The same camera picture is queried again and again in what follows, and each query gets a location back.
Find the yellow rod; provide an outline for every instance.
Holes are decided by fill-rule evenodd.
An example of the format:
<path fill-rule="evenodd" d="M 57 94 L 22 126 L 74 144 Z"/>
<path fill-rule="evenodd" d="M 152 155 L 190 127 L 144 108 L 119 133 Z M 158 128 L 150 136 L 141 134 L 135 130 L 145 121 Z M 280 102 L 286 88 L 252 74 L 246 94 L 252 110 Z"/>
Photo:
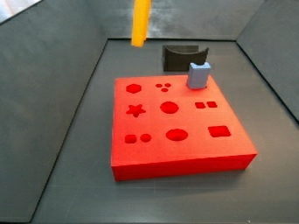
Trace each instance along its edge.
<path fill-rule="evenodd" d="M 131 46 L 141 47 L 146 36 L 146 26 L 149 19 L 150 0 L 134 0 Z"/>

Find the red block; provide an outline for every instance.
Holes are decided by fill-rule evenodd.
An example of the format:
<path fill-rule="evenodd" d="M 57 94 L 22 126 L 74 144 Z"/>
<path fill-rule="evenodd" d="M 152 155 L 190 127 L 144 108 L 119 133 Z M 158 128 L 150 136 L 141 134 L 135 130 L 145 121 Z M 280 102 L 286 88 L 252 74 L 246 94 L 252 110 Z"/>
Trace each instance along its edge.
<path fill-rule="evenodd" d="M 186 75 L 115 79 L 114 180 L 242 170 L 257 151 L 213 81 Z"/>

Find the light blue block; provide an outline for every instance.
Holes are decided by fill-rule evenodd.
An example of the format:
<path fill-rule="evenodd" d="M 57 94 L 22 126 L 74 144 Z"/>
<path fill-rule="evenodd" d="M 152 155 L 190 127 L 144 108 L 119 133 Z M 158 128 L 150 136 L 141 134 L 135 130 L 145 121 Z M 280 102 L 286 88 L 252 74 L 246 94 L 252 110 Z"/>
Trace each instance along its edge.
<path fill-rule="evenodd" d="M 208 75 L 210 73 L 210 64 L 205 62 L 201 66 L 190 63 L 186 85 L 189 89 L 205 88 Z"/>

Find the gray table surface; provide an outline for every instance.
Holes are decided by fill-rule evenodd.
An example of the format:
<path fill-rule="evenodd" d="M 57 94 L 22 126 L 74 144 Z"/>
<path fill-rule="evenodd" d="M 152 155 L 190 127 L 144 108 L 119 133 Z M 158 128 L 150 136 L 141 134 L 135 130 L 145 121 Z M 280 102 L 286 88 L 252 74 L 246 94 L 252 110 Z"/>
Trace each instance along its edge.
<path fill-rule="evenodd" d="M 209 48 L 212 76 L 254 143 L 245 171 L 114 182 L 113 81 L 162 72 L 162 45 Z M 109 40 L 33 223 L 299 222 L 299 129 L 233 42 Z"/>

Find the black shape piece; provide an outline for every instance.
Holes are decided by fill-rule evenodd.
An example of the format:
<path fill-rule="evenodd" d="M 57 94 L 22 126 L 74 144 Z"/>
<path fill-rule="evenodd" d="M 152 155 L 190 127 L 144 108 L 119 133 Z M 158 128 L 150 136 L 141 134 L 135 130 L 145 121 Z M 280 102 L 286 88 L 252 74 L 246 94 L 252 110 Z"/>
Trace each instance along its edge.
<path fill-rule="evenodd" d="M 196 45 L 162 46 L 162 70 L 165 72 L 189 71 L 189 64 L 202 65 L 209 48 L 198 52 Z"/>

